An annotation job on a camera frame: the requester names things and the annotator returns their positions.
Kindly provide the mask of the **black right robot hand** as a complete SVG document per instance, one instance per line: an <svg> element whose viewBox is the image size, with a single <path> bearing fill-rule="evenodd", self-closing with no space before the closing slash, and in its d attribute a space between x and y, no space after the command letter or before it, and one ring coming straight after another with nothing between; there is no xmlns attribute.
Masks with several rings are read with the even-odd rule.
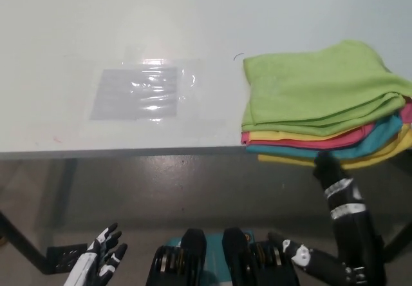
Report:
<svg viewBox="0 0 412 286"><path fill-rule="evenodd" d="M315 158L314 177L328 203L338 255L273 231L268 239L297 268L328 285L385 285L383 243L353 177L327 151Z"/></svg>

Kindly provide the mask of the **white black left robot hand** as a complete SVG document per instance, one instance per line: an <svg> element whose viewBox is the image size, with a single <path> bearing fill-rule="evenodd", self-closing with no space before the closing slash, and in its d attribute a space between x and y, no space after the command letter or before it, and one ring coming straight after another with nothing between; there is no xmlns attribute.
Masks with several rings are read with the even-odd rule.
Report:
<svg viewBox="0 0 412 286"><path fill-rule="evenodd" d="M105 228L81 254L64 286L106 286L122 261L128 245L118 244L122 236L117 223Z"/></svg>

